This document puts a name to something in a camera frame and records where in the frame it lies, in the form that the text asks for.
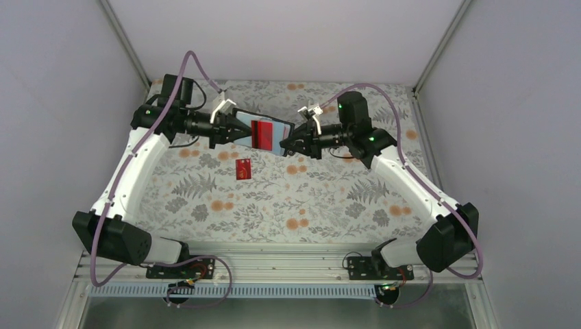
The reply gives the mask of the black leather card holder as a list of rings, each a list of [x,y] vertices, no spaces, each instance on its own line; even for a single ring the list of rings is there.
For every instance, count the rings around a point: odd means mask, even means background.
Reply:
[[[268,151],[276,156],[287,155],[288,150],[280,143],[293,132],[294,123],[241,109],[235,109],[234,114],[251,128],[251,135],[234,141],[235,145]]]

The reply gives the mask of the dark red card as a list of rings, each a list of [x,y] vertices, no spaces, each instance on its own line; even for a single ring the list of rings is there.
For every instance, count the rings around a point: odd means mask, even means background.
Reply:
[[[265,151],[273,150],[273,123],[270,121],[251,121],[251,147]]]

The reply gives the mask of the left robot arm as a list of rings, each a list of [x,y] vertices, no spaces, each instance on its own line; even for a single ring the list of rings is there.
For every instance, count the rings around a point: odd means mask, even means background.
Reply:
[[[74,231],[94,257],[131,265],[184,260],[184,242],[154,236],[136,225],[153,170],[177,134],[206,137],[211,148],[251,134],[249,126],[234,116],[236,104],[227,90],[219,91],[209,113],[192,107],[196,83],[190,78],[182,79],[174,102],[156,125],[176,79],[165,75],[161,92],[134,112],[127,145],[105,191],[90,211],[79,211],[73,217]]]

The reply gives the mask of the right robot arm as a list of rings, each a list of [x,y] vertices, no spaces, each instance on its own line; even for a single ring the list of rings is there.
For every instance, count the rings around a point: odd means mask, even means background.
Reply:
[[[305,122],[280,145],[295,153],[320,159],[324,149],[345,146],[350,154],[382,178],[404,198],[421,221],[412,237],[392,238],[372,252],[376,267],[425,265],[440,273],[469,252],[482,254],[477,240],[479,212],[459,204],[418,172],[399,142],[386,130],[374,127],[367,100],[358,91],[336,97],[339,123],[321,125],[318,105],[299,110]]]

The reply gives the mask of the red VIP card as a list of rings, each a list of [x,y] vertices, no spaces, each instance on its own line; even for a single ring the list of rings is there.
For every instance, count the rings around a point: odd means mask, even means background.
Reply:
[[[251,179],[251,160],[249,158],[236,159],[236,179]]]

